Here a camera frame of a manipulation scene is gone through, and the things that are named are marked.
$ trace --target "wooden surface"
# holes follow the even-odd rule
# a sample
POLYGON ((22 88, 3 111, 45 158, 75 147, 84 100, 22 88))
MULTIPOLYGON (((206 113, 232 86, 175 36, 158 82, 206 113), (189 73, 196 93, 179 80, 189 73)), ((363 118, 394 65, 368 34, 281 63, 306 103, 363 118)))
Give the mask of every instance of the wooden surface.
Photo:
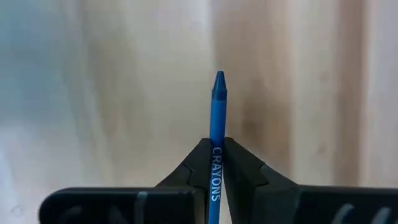
MULTIPOLYGON (((0 222, 69 186, 153 186, 208 135, 301 184, 398 187, 393 0, 0 2, 0 222)), ((223 195, 220 223, 229 223, 223 195)))

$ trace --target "crayon tip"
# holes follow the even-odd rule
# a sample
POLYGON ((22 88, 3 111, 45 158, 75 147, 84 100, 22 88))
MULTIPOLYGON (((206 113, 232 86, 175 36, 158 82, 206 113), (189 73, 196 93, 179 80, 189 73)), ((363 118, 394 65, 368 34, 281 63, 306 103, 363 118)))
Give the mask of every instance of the crayon tip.
POLYGON ((216 81, 214 82, 214 90, 226 90, 224 71, 218 71, 216 81))

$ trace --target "clamp jaw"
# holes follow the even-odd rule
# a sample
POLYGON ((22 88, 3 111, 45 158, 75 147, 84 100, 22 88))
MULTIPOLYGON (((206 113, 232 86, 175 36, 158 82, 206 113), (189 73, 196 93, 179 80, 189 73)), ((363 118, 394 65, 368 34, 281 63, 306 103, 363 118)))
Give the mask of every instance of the clamp jaw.
MULTIPOLYGON (((299 185, 226 138, 224 182, 233 224, 398 223, 398 190, 299 185)), ((202 224, 211 142, 202 139, 155 187, 69 188, 41 204, 41 224, 202 224)))

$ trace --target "light wood background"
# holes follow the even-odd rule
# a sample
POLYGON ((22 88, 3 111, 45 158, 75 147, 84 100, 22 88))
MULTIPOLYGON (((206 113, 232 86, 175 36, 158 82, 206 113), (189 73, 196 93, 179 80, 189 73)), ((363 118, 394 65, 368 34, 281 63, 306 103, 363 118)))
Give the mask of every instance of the light wood background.
MULTIPOLYGON (((0 222, 69 186, 152 186, 227 132, 301 184, 398 187, 394 0, 0 2, 0 222)), ((229 223, 223 195, 221 223, 229 223)))

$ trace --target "blue crayon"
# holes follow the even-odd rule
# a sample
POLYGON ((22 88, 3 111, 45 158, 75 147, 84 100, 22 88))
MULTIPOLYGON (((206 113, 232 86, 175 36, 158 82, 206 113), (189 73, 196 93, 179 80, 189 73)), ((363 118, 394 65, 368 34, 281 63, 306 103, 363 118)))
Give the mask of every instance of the blue crayon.
POLYGON ((211 179, 209 189, 209 222, 220 219, 221 183, 223 173, 222 152, 225 139, 227 89, 223 71, 218 71, 211 92, 210 141, 212 145, 211 179))

